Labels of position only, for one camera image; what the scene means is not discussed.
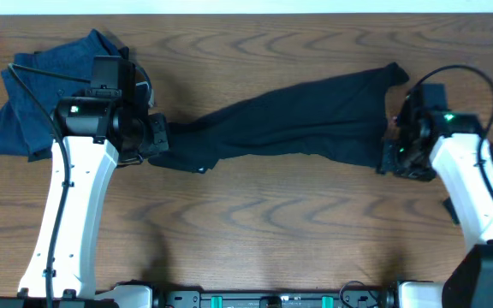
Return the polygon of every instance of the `cable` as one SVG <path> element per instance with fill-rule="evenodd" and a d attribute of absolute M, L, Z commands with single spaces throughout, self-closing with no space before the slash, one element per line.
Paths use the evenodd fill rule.
<path fill-rule="evenodd" d="M 52 265 L 54 261 L 54 255 L 55 255 L 55 247 L 56 247 L 56 239 L 58 237 L 58 230 L 60 229 L 60 222 L 62 221 L 62 213 L 64 212 L 64 205 L 66 204 L 66 197 L 68 196 L 68 189 L 69 189 L 69 178 L 70 178 L 70 168 L 69 168 L 69 159 L 68 159 L 68 153 L 66 152 L 66 148 L 64 147 L 64 143 L 62 140 L 62 135 L 58 131 L 58 127 L 56 127 L 56 124 L 52 119 L 50 118 L 50 115 L 47 113 L 47 111 L 43 108 L 43 105 L 35 98 L 35 95 L 33 95 L 32 91 L 26 86 L 24 81 L 20 79 L 18 74 L 15 71 L 15 68 L 22 69 L 28 72 L 34 72 L 38 74 L 45 74 L 51 77 L 55 78 L 61 78 L 65 80 L 74 80 L 74 81 L 79 81 L 79 82 L 86 82 L 90 83 L 89 80 L 83 80 L 80 78 L 75 78 L 75 77 L 70 77 L 66 75 L 61 75 L 61 74 L 54 74 L 50 72 L 45 72 L 41 71 L 35 68 L 28 68 L 28 67 L 23 67 L 21 65 L 16 65 L 13 63 L 9 64 L 9 72 L 13 75 L 13 77 L 16 79 L 16 81 L 19 83 L 19 85 L 24 89 L 24 91 L 27 92 L 27 94 L 30 96 L 32 99 L 33 103 L 35 106 L 41 111 L 41 114 L 45 118 L 45 120 L 50 124 L 50 130 L 52 131 L 52 134 L 54 135 L 55 141 L 58 143 L 58 147 L 60 148 L 60 152 L 62 153 L 62 160 L 64 163 L 64 182 L 62 183 L 62 196 L 60 197 L 60 202 L 58 205 L 58 210 L 56 211 L 56 218 L 55 218 L 55 224 L 52 229 L 52 234 L 50 235 L 50 243 L 49 243 L 49 250 L 47 252 L 47 267 L 45 269 L 45 292 L 47 296 L 47 308 L 52 308 L 53 307 L 53 294 L 52 294 Z"/>
<path fill-rule="evenodd" d="M 347 308 L 354 308 L 353 306 L 351 306 L 350 304 L 348 304 L 345 300 L 343 300 L 343 292 L 345 291 L 345 289 L 347 288 L 347 286 L 349 286 L 350 284 L 352 283 L 358 283 L 360 284 L 361 286 L 364 286 L 365 284 L 360 282 L 360 281 L 349 281 L 348 283 L 346 283 L 345 285 L 343 285 L 343 287 L 340 289 L 340 293 L 339 293 L 339 296 L 340 296 L 340 301 L 342 304 L 344 304 Z M 375 305 L 372 305 L 372 306 L 368 306 L 367 308 L 375 308 L 379 305 L 379 299 L 370 291 L 370 290 L 366 290 L 370 296 L 372 296 L 372 298 L 374 300 L 376 300 L 376 304 Z"/>
<path fill-rule="evenodd" d="M 426 81 L 428 78 L 430 78 L 434 74 L 437 74 L 439 72 L 449 70 L 449 69 L 455 69 L 455 68 L 465 69 L 465 70 L 473 72 L 476 75 L 478 75 L 479 77 L 481 77 L 484 81 L 486 81 L 488 86 L 490 86 L 490 89 L 492 91 L 492 97 L 493 97 L 493 80 L 491 79 L 491 77 L 489 77 L 489 75 L 487 75 L 485 72 L 481 71 L 478 68 L 474 68 L 474 67 L 464 65 L 464 64 L 448 65 L 448 66 L 438 68 L 438 69 L 428 73 L 426 76 L 424 76 L 421 80 L 419 80 L 416 83 L 416 85 L 413 88 L 418 87 L 419 85 L 421 85 L 424 81 Z M 492 108 L 492 114 L 490 115 L 490 119 L 488 120 L 488 124 L 486 125 L 486 128 L 479 135 L 480 141 L 478 142 L 478 146 L 477 146 L 478 170 L 480 171 L 480 175 L 483 178 L 484 184 L 486 185 L 486 189 L 488 190 L 488 193 L 490 194 L 490 196 L 492 197 L 492 200 L 493 200 L 493 188 L 492 188 L 492 185 L 490 184 L 490 180 L 488 179 L 488 175 L 486 174 L 486 170 L 484 169 L 484 160 L 482 158 L 483 143 L 484 143 L 484 140 L 486 139 L 486 137 L 488 136 L 488 132 L 492 128 L 492 124 L 493 124 L 493 108 Z"/>

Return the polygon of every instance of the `green strip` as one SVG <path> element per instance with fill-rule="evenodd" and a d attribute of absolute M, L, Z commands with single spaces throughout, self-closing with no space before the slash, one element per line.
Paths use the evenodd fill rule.
<path fill-rule="evenodd" d="M 334 298 L 331 296 L 323 296 L 323 308 L 334 308 Z"/>
<path fill-rule="evenodd" d="M 222 296 L 212 296 L 211 298 L 211 308 L 222 308 Z"/>

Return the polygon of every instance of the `white wall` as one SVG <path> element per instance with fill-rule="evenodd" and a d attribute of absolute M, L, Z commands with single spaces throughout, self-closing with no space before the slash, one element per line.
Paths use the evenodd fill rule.
<path fill-rule="evenodd" d="M 0 0 L 0 15 L 384 12 L 493 12 L 493 0 Z"/>

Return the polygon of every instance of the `wood grain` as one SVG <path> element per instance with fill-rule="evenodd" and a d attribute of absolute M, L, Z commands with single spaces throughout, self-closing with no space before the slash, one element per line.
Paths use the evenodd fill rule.
<path fill-rule="evenodd" d="M 132 48 L 171 121 L 389 62 L 412 80 L 456 62 L 493 76 L 493 15 L 0 16 L 0 71 L 16 52 L 91 28 Z M 476 77 L 435 80 L 447 83 L 452 108 L 488 118 L 490 94 Z M 390 115 L 407 88 L 389 93 Z M 0 108 L 6 100 L 0 77 Z M 49 182 L 49 161 L 0 156 L 0 295 L 15 293 L 27 267 Z M 441 206 L 446 197 L 440 181 L 304 155 L 229 159 L 206 175 L 120 169 L 104 205 L 98 287 L 141 278 L 205 289 L 443 280 L 464 253 Z"/>

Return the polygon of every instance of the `wooden table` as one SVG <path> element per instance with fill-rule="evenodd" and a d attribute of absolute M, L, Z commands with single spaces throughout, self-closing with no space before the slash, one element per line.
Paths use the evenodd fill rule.
<path fill-rule="evenodd" d="M 46 50 L 91 28 L 132 48 L 170 121 L 393 61 L 413 81 L 457 62 L 493 76 L 493 15 L 0 16 L 0 71 L 16 52 Z M 453 109 L 488 119 L 490 93 L 475 76 L 435 80 L 447 83 Z M 407 89 L 390 91 L 390 115 Z M 6 100 L 0 77 L 0 108 Z M 50 161 L 0 156 L 0 295 L 15 294 L 27 267 L 49 183 Z M 440 181 L 305 155 L 239 157 L 205 175 L 120 169 L 105 199 L 98 288 L 129 279 L 205 289 L 444 280 L 464 254 L 441 206 L 446 197 Z"/>

